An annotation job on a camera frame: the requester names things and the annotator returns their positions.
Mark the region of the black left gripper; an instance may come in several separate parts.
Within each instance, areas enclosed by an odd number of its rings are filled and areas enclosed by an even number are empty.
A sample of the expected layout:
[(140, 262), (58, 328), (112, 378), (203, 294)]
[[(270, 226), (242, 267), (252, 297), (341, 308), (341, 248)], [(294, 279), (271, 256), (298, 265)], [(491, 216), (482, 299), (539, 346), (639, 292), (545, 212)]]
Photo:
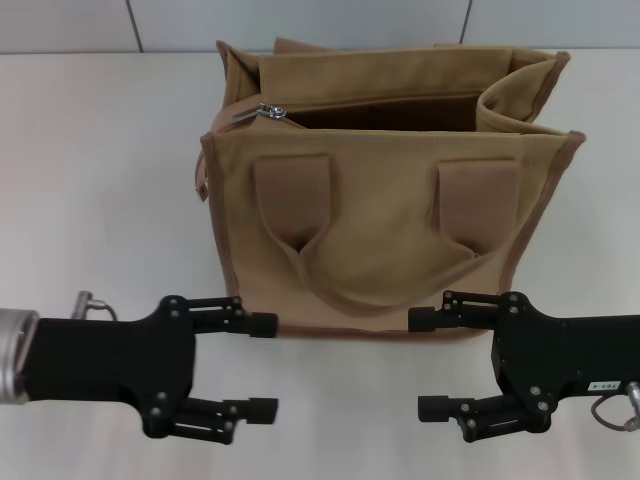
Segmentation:
[(20, 378), (30, 401), (125, 403), (147, 436), (190, 438), (178, 422), (194, 364), (187, 303), (169, 296), (137, 321), (41, 319)]

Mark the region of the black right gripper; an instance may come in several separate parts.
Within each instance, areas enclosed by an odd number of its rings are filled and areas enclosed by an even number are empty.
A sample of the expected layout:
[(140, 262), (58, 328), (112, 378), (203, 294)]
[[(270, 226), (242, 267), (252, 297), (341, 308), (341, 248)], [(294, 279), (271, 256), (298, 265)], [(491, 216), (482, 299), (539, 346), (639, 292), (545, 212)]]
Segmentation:
[(639, 316), (556, 318), (522, 293), (501, 297), (445, 291), (440, 309), (412, 307), (409, 332), (494, 330), (491, 359), (505, 395), (484, 399), (419, 396), (422, 423), (453, 419), (467, 443), (528, 431), (542, 433), (561, 400), (626, 396), (639, 429)]

